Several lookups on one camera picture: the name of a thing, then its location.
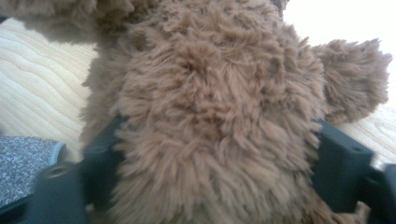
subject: light wooden floor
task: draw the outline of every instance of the light wooden floor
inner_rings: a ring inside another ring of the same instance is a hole
[[[14,20],[0,24],[0,133],[63,141],[78,160],[78,111],[89,94],[81,83],[95,57],[92,48],[48,43]],[[389,87],[396,90],[396,78]],[[340,127],[377,151],[380,162],[396,162],[395,96],[368,119]]]

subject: gray fabric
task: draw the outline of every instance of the gray fabric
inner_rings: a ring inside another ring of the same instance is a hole
[[[64,143],[0,135],[0,207],[33,192],[35,176],[56,163]]]

